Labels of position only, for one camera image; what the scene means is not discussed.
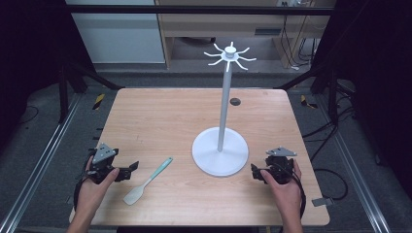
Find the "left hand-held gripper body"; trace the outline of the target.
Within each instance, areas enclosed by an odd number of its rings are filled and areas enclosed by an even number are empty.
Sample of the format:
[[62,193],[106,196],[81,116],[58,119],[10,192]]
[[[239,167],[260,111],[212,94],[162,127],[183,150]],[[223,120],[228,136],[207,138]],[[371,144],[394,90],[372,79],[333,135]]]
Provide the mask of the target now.
[[92,156],[91,163],[87,171],[87,176],[96,184],[102,183],[108,174],[114,169],[112,163],[118,155],[118,149],[112,149],[102,143]]

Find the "aluminium floor rail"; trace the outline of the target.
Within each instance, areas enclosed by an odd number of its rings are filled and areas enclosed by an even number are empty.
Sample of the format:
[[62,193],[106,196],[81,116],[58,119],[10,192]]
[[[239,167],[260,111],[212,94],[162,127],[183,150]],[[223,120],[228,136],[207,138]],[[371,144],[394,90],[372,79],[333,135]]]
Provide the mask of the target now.
[[368,182],[377,173],[372,150],[348,97],[337,101],[338,124],[311,157],[321,191],[333,196],[330,223],[344,232],[392,233]]
[[75,112],[78,109],[82,94],[74,94],[69,105],[68,113],[63,120],[56,126],[51,138],[49,139],[43,153],[32,170],[14,205],[8,211],[8,214],[0,223],[0,233],[14,233],[21,218],[27,209],[41,179],[44,177],[46,170],[57,150],[63,136],[65,135]]

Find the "person's left hand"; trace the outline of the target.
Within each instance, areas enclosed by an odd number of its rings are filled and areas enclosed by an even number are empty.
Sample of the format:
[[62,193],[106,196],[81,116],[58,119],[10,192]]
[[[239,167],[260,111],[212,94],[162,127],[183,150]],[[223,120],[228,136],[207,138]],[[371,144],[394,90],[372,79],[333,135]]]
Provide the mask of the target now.
[[100,184],[96,184],[90,179],[85,179],[80,188],[76,213],[94,215],[102,203],[108,188],[117,178],[119,171],[118,168],[112,170]]

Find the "black horizontal bar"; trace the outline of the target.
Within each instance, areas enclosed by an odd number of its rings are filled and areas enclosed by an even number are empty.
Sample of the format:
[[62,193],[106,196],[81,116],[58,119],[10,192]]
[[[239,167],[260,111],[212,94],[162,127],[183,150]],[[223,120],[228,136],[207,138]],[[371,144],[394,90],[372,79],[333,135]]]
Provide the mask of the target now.
[[64,9],[70,13],[82,14],[332,16],[335,13],[334,8],[248,6],[67,5]]

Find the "teal handled white spatula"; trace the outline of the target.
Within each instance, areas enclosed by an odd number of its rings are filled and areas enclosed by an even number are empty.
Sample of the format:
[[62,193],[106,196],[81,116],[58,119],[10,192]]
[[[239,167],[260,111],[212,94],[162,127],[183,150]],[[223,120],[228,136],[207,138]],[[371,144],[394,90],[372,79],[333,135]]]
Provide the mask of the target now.
[[131,206],[134,203],[136,203],[143,196],[146,186],[152,180],[154,180],[172,161],[172,157],[168,157],[166,160],[164,160],[142,185],[132,188],[124,196],[123,202],[128,206]]

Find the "yellow black striped tape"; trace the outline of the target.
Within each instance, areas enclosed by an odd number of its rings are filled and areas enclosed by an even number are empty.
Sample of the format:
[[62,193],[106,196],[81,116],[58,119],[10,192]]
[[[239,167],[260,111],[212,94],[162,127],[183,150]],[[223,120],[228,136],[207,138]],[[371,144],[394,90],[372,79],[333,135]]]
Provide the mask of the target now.
[[93,110],[99,110],[100,105],[101,105],[104,97],[105,97],[104,93],[98,94],[98,96],[96,97],[95,102],[93,104],[93,107],[92,107]]
[[311,109],[318,109],[318,105],[317,104],[311,104],[307,101],[305,95],[300,95],[300,103],[302,106],[311,108]]

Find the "grey flat floor plate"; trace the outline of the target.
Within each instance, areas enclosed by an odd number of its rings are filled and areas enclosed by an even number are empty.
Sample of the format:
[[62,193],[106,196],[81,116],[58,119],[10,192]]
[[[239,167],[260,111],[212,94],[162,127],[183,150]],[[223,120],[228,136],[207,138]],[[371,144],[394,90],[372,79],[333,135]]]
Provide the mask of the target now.
[[332,198],[317,198],[312,200],[312,204],[314,207],[320,207],[320,206],[330,206],[334,204],[334,201]]

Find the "person's right hand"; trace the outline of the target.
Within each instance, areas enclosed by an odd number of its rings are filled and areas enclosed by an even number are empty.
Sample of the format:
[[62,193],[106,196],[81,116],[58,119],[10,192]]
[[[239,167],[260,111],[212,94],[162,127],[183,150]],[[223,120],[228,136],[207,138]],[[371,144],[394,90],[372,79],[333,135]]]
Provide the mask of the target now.
[[301,190],[296,181],[278,184],[267,171],[260,173],[271,189],[281,216],[300,218]]

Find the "white hook stand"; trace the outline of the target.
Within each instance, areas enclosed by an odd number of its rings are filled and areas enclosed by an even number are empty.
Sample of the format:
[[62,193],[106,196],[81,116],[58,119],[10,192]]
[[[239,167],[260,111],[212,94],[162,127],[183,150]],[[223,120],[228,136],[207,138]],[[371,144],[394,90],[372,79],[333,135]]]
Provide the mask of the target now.
[[238,173],[248,161],[249,147],[244,137],[233,129],[226,127],[229,94],[232,79],[232,64],[247,71],[239,60],[255,61],[254,58],[245,58],[243,53],[249,48],[238,50],[231,42],[227,47],[221,49],[217,44],[214,47],[218,53],[204,52],[210,57],[218,57],[209,66],[215,66],[224,62],[223,88],[220,113],[220,124],[217,127],[205,129],[194,139],[191,147],[191,155],[196,166],[204,173],[213,177],[229,177]]

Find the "white cabinet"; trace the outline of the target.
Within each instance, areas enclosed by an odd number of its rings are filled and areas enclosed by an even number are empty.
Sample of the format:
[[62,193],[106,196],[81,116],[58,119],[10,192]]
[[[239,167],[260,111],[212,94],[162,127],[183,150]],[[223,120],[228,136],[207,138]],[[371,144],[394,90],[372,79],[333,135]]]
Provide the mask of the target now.
[[94,64],[164,63],[156,14],[73,13]]

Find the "black metal stand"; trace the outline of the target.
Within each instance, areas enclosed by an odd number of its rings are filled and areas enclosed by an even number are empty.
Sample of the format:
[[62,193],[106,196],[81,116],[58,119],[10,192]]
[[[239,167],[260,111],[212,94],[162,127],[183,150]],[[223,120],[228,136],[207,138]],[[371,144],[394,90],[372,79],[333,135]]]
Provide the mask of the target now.
[[310,87],[313,94],[319,94],[328,88],[327,114],[332,124],[337,125],[337,75],[334,68],[330,64],[323,62],[319,65],[314,65],[307,72],[299,75],[297,78],[277,86],[277,89],[288,90],[293,86],[308,80],[309,78],[314,78],[314,81]]
[[87,69],[74,62],[66,62],[61,66],[58,72],[60,102],[59,122],[63,122],[69,115],[68,85],[71,85],[76,93],[85,93],[87,90],[87,84],[84,77],[91,78],[112,90],[122,89],[121,85],[110,82],[109,80],[98,75],[95,71]]

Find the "black curtain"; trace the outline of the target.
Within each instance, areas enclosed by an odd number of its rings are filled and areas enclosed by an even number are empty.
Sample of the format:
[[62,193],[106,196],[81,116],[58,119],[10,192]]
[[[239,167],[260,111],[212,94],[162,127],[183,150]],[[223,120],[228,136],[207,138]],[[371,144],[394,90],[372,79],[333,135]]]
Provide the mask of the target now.
[[412,0],[337,0],[315,63],[356,87],[378,155],[412,199]]
[[0,0],[0,149],[12,138],[27,99],[57,82],[66,57],[94,69],[66,0]]

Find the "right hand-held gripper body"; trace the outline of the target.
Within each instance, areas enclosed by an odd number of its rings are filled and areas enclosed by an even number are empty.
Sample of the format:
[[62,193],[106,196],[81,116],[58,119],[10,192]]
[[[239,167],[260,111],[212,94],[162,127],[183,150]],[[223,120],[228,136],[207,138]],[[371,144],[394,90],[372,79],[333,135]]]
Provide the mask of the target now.
[[292,170],[294,167],[293,157],[296,156],[294,151],[283,147],[268,150],[265,158],[269,174],[279,184],[286,184],[292,179]]

